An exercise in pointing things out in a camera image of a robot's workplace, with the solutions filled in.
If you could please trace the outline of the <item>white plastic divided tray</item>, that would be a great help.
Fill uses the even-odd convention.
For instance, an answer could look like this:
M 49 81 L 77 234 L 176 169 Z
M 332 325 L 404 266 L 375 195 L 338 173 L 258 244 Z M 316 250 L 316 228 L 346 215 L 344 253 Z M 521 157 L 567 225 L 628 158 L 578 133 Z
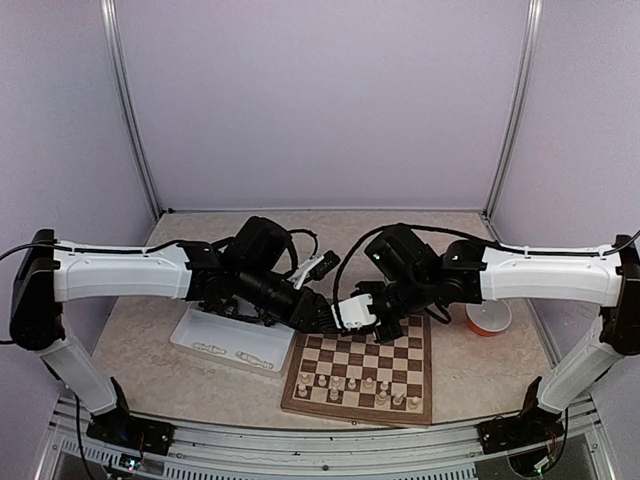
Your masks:
M 170 342 L 183 353 L 269 378 L 282 378 L 295 332 L 284 325 L 253 325 L 190 307 L 174 329 Z M 226 355 L 211 355 L 191 347 L 193 342 L 214 344 Z M 273 370 L 251 366 L 236 357 L 237 351 L 274 364 Z

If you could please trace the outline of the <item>wooden chess board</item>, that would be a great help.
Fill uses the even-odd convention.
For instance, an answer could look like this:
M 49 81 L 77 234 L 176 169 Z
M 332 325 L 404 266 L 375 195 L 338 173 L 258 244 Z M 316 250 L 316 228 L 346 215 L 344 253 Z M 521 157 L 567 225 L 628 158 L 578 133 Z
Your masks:
M 429 426 L 432 423 L 431 320 L 411 315 L 400 321 L 404 335 L 387 344 L 378 344 L 371 335 L 310 335 L 297 333 L 291 349 L 289 370 L 281 399 L 288 413 L 385 426 Z M 318 377 L 327 377 L 320 387 Z M 329 399 L 333 376 L 342 378 L 340 398 Z M 375 386 L 368 391 L 366 378 Z M 355 378 L 357 387 L 347 383 Z M 376 403 L 380 383 L 388 381 L 386 405 Z M 297 386 L 306 384 L 308 396 L 298 395 Z M 404 394 L 400 406 L 392 404 L 394 394 Z M 409 409 L 407 401 L 419 397 L 420 405 Z

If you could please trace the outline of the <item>white knight piece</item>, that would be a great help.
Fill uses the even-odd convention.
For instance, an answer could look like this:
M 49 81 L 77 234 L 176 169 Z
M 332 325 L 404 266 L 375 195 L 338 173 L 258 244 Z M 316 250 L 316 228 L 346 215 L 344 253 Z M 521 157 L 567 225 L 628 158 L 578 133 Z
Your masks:
M 403 401 L 404 401 L 404 394 L 401 392 L 394 394 L 392 397 L 392 404 L 394 406 L 400 406 L 403 403 Z

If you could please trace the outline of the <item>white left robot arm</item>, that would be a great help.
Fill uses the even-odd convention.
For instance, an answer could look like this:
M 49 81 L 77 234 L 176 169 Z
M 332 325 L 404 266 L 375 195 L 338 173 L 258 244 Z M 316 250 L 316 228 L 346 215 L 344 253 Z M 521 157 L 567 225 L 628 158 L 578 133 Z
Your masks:
M 111 444 L 142 448 L 153 438 L 168 447 L 172 425 L 131 414 L 122 388 L 92 364 L 66 331 L 64 303 L 93 297 L 157 296 L 208 306 L 238 297 L 260 321 L 303 333 L 330 333 L 336 324 L 328 301 L 291 273 L 274 272 L 283 252 L 297 257 L 290 233 L 260 218 L 255 226 L 214 243 L 174 240 L 151 248 L 64 243 L 50 229 L 22 246 L 13 284 L 12 343 L 37 353 L 91 415 L 88 434 Z

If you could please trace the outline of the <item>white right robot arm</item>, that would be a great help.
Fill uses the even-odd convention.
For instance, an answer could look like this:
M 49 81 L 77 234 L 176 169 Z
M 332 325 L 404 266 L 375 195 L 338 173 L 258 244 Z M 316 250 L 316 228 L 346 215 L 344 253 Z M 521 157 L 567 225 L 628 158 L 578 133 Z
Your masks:
M 570 353 L 529 385 L 517 415 L 478 425 L 486 454 L 563 435 L 560 417 L 573 399 L 639 352 L 639 254 L 627 235 L 613 246 L 566 252 L 459 240 L 437 254 L 401 225 L 378 235 L 365 254 L 389 281 L 374 293 L 370 309 L 381 342 L 399 336 L 400 319 L 431 305 L 445 310 L 452 303 L 527 298 L 598 306 L 598 317 Z

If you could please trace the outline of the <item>pile of dark chess pieces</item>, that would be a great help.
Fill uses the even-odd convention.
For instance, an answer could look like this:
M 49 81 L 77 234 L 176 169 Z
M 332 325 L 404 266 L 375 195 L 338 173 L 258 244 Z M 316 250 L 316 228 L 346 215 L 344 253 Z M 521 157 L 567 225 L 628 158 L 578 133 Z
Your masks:
M 237 320 L 247 324 L 271 327 L 278 323 L 264 309 L 237 297 L 201 301 L 198 308 L 206 313 Z

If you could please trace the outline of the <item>orange white bowl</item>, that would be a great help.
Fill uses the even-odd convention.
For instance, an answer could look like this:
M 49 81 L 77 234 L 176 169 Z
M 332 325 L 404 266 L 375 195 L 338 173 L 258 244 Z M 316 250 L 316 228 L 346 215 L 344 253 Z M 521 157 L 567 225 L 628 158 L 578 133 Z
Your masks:
M 465 314 L 469 328 L 480 336 L 496 336 L 509 328 L 512 311 L 505 301 L 467 304 Z

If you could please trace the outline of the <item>white queen piece lying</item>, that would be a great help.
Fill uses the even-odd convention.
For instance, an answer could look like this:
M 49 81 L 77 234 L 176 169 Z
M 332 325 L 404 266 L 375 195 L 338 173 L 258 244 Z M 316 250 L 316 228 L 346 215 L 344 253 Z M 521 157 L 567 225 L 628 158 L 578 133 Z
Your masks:
M 191 347 L 198 351 L 203 351 L 207 354 L 211 355 L 226 355 L 227 350 L 224 348 L 220 348 L 214 344 L 205 344 L 201 342 L 193 342 Z

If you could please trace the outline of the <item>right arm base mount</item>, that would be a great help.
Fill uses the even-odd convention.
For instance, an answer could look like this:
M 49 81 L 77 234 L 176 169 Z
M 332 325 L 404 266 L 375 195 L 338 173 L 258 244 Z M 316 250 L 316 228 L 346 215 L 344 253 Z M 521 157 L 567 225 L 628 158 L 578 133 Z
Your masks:
M 545 411 L 500 417 L 477 425 L 484 454 L 493 454 L 562 437 L 565 427 L 560 414 Z

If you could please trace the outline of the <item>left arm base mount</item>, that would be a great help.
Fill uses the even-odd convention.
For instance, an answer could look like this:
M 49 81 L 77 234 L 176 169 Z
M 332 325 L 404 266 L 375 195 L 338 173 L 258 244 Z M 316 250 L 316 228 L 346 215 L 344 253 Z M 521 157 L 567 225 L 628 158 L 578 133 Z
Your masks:
M 87 435 L 142 453 L 167 456 L 173 442 L 175 426 L 168 422 L 147 419 L 114 409 L 102 415 L 92 415 Z

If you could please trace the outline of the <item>front aluminium rail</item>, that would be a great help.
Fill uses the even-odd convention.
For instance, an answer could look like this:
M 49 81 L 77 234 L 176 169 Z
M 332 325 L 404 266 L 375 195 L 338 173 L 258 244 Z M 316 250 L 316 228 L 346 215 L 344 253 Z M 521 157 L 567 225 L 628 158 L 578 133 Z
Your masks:
M 479 419 L 430 427 L 273 429 L 171 419 L 166 455 L 79 436 L 88 415 L 70 398 L 54 407 L 36 479 L 514 479 L 511 459 L 535 445 L 487 454 Z

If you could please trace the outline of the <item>right aluminium frame post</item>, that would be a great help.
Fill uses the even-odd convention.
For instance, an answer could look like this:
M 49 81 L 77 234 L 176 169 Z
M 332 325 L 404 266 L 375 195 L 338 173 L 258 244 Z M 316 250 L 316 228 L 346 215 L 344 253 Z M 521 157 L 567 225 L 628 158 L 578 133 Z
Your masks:
M 503 140 L 501 143 L 498 164 L 483 210 L 484 217 L 490 223 L 496 215 L 500 198 L 503 194 L 519 127 L 525 109 L 526 97 L 530 83 L 532 65 L 542 17 L 544 2 L 530 0 L 528 2 L 521 54 L 518 63 L 515 88 L 509 108 L 509 115 Z

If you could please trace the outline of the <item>aluminium frame post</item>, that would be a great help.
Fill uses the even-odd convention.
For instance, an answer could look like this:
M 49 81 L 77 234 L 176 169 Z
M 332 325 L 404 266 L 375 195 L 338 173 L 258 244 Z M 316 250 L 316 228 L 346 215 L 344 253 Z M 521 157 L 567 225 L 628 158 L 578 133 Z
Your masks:
M 509 115 L 503 140 L 501 143 L 498 164 L 483 210 L 484 217 L 490 223 L 496 215 L 500 198 L 503 194 L 519 127 L 525 109 L 526 97 L 530 83 L 532 65 L 542 17 L 544 2 L 530 0 L 528 2 L 521 54 L 518 63 L 515 88 L 509 108 Z
M 100 10 L 107 49 L 116 83 L 117 98 L 133 155 L 134 167 L 138 174 L 149 211 L 152 218 L 157 221 L 161 218 L 163 209 L 136 117 L 133 96 L 128 81 L 124 45 L 119 29 L 117 4 L 113 0 L 102 0 L 100 2 Z

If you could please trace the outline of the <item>left aluminium frame post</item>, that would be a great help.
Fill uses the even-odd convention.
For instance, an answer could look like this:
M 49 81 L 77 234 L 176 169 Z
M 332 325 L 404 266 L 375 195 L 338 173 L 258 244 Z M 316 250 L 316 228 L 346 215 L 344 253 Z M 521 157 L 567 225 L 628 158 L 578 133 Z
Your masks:
M 119 29 L 117 4 L 113 0 L 102 0 L 100 2 L 100 10 L 107 49 L 116 83 L 117 98 L 133 155 L 134 167 L 138 174 L 149 211 L 152 218 L 157 221 L 161 218 L 163 209 L 136 117 L 133 96 L 128 81 L 124 45 Z

